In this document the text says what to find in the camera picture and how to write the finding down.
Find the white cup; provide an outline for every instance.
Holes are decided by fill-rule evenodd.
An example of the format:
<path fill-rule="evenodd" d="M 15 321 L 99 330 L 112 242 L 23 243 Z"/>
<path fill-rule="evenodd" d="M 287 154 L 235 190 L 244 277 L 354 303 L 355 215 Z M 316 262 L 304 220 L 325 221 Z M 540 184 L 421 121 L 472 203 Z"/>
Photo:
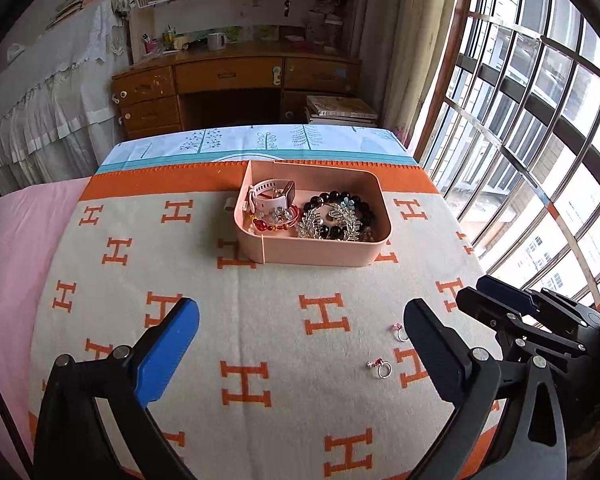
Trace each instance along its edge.
<path fill-rule="evenodd" d="M 206 37 L 206 45 L 209 50 L 222 50 L 226 48 L 226 34 L 224 32 L 214 32 Z"/>

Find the wooden desk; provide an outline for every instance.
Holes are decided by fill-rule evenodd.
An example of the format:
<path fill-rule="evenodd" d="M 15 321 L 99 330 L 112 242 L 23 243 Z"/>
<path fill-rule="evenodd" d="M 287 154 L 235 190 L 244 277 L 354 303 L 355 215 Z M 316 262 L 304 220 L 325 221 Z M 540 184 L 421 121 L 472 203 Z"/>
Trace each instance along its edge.
<path fill-rule="evenodd" d="M 345 56 L 289 43 L 231 43 L 139 64 L 113 76 L 112 89 L 126 138 L 139 139 L 262 117 L 303 123 L 308 94 L 353 95 L 359 75 L 360 62 Z"/>

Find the pink fabric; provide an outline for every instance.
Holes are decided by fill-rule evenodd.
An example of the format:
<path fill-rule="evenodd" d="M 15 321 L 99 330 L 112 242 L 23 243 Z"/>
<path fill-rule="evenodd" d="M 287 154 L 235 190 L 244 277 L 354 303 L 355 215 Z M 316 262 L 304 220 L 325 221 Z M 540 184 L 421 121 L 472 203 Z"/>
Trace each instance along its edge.
<path fill-rule="evenodd" d="M 29 454 L 29 353 L 51 259 L 89 179 L 41 184 L 0 198 L 0 392 Z M 0 450 L 12 446 L 0 431 Z"/>

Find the black cable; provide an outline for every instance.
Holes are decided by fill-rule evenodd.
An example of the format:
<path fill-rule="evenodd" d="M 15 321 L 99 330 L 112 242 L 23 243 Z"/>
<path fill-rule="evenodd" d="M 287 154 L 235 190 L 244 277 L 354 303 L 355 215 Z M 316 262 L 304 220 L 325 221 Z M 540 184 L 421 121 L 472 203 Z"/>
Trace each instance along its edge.
<path fill-rule="evenodd" d="M 24 443 L 20 438 L 20 433 L 18 433 L 18 428 L 16 428 L 16 424 L 11 417 L 11 413 L 7 408 L 2 395 L 0 394 L 0 417 L 4 423 L 4 427 L 7 429 L 9 436 L 11 437 L 11 441 L 13 442 L 13 447 L 16 449 L 16 453 L 18 457 L 20 457 L 20 461 L 22 462 L 22 466 L 25 471 L 29 475 L 30 480 L 34 480 L 33 476 L 33 464 L 31 459 L 29 458 L 29 453 L 27 449 L 24 447 Z"/>

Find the pink plastic tray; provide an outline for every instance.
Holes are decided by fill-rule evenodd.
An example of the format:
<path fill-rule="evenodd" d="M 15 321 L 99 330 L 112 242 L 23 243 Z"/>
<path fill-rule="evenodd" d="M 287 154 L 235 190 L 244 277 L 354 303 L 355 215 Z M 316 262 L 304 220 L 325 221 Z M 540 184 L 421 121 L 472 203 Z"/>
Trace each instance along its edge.
<path fill-rule="evenodd" d="M 249 186 L 270 178 L 293 180 L 296 183 L 296 204 L 301 210 L 312 196 L 333 189 L 349 191 L 367 202 L 376 218 L 371 225 L 375 242 L 344 242 L 340 240 L 313 240 L 297 238 L 296 229 L 266 231 L 252 234 L 247 206 Z M 254 262 L 324 265 L 337 267 L 364 267 L 371 264 L 391 236 L 391 221 L 384 205 L 380 183 L 373 173 L 346 170 L 329 166 L 309 166 L 252 160 L 242 181 L 237 206 L 234 210 L 235 229 L 240 248 Z"/>

